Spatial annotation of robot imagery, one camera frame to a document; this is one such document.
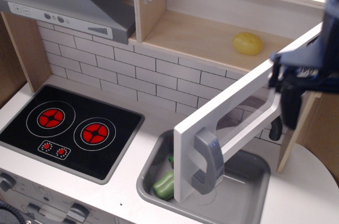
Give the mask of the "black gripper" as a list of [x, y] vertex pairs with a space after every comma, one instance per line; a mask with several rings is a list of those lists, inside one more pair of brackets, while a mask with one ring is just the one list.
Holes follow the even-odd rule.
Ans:
[[271, 55], [269, 87], [281, 93], [283, 123], [297, 127], [305, 91], [338, 93], [338, 15], [326, 12], [319, 37], [305, 48]]

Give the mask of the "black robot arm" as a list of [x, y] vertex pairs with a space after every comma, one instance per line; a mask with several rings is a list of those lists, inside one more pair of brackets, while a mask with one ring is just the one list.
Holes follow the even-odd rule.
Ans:
[[294, 130], [305, 91], [338, 93], [338, 0], [326, 0], [322, 29], [312, 44], [270, 59], [269, 86], [281, 94], [283, 123]]

